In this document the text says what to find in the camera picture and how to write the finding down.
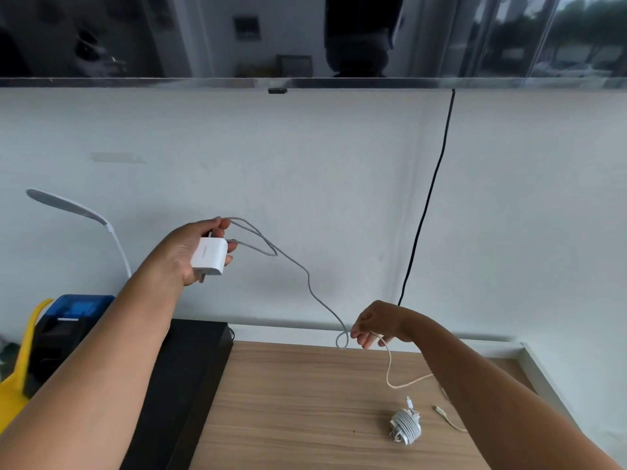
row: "white power adapter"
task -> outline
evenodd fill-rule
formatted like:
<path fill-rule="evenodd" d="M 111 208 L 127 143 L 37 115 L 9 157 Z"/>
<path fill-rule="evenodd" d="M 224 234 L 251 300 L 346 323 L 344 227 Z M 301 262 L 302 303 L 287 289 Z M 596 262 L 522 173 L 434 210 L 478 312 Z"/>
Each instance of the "white power adapter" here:
<path fill-rule="evenodd" d="M 223 237 L 201 237 L 192 256 L 194 272 L 205 275 L 222 275 L 229 244 Z"/>

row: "person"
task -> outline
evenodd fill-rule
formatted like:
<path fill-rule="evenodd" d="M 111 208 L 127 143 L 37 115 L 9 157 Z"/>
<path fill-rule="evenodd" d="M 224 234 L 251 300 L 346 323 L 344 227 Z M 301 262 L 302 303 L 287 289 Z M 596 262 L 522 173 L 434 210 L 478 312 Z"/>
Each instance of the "person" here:
<path fill-rule="evenodd" d="M 0 435 L 0 468 L 114 470 L 137 424 L 157 353 L 200 238 L 216 217 L 172 231 L 124 285 L 89 335 Z M 229 244 L 226 265 L 236 244 Z M 415 311 L 376 301 L 350 336 L 363 348 L 413 341 L 492 469 L 619 470 L 540 397 Z"/>

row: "black cable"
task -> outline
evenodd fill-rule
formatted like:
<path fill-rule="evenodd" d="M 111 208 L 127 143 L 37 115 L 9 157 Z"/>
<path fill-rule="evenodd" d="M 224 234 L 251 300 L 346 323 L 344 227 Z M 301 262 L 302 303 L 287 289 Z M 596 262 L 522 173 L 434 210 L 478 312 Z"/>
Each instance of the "black cable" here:
<path fill-rule="evenodd" d="M 418 244 L 418 237 L 420 236 L 420 230 L 423 228 L 423 221 L 425 220 L 425 216 L 427 214 L 427 208 L 429 207 L 429 200 L 431 199 L 431 192 L 433 191 L 433 185 L 435 185 L 435 178 L 438 176 L 438 170 L 440 169 L 440 164 L 442 163 L 442 157 L 444 157 L 444 150 L 446 149 L 446 137 L 448 136 L 448 124 L 451 122 L 451 113 L 453 112 L 453 102 L 455 101 L 455 89 L 453 89 L 453 93 L 451 94 L 451 104 L 448 106 L 448 116 L 446 118 L 446 126 L 444 127 L 444 139 L 442 140 L 442 152 L 440 153 L 440 159 L 438 160 L 438 164 L 435 167 L 435 171 L 433 172 L 433 179 L 431 180 L 431 187 L 429 188 L 429 194 L 427 195 L 427 201 L 425 202 L 425 210 L 423 211 L 423 216 L 420 218 L 420 224 L 418 224 L 418 230 L 416 231 L 416 237 L 414 238 L 414 246 L 411 248 L 411 256 L 410 256 L 410 265 L 407 267 L 407 273 L 405 274 L 405 280 L 403 281 L 403 288 L 401 289 L 401 297 L 398 299 L 398 305 L 401 306 L 401 302 L 403 301 L 403 297 L 405 296 L 405 286 L 407 285 L 407 280 L 410 278 L 411 266 L 414 263 L 414 256 L 416 255 L 416 245 Z"/>

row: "hand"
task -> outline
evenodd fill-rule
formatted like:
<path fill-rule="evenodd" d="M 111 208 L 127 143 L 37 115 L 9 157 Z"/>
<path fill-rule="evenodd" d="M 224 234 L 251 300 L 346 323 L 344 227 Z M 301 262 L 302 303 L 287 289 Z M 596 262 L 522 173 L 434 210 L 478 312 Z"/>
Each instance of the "hand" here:
<path fill-rule="evenodd" d="M 208 237 L 210 232 L 213 237 L 224 237 L 224 230 L 230 225 L 230 219 L 220 217 L 190 222 L 168 234 L 146 260 L 149 262 L 152 260 L 165 261 L 166 264 L 174 266 L 175 272 L 183 278 L 184 285 L 191 285 L 197 280 L 202 282 L 204 274 L 202 276 L 194 274 L 191 265 L 192 255 L 200 244 L 200 238 Z M 228 252 L 233 252 L 236 247 L 237 244 L 229 243 Z M 232 256 L 226 256 L 224 265 L 229 265 L 231 260 L 233 260 Z"/>
<path fill-rule="evenodd" d="M 405 324 L 415 311 L 391 303 L 377 300 L 366 308 L 357 317 L 357 321 L 350 331 L 350 337 L 356 338 L 357 343 L 367 350 L 378 339 L 372 333 L 382 335 L 383 340 L 379 340 L 379 346 L 385 346 L 392 338 L 397 337 L 401 341 L 412 341 L 412 338 L 405 332 Z"/>

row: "yellow plastic chair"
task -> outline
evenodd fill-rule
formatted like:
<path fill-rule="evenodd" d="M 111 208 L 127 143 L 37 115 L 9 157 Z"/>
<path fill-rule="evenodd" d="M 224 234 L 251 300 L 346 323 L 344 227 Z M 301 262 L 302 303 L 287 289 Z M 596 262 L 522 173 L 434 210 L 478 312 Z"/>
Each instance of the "yellow plastic chair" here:
<path fill-rule="evenodd" d="M 28 398 L 24 396 L 24 384 L 26 383 L 28 360 L 31 356 L 35 324 L 41 311 L 52 301 L 51 298 L 45 299 L 33 311 L 28 320 L 26 332 L 24 332 L 18 359 L 15 362 L 15 369 L 7 379 L 0 383 L 0 433 L 4 432 L 4 429 L 28 403 Z"/>

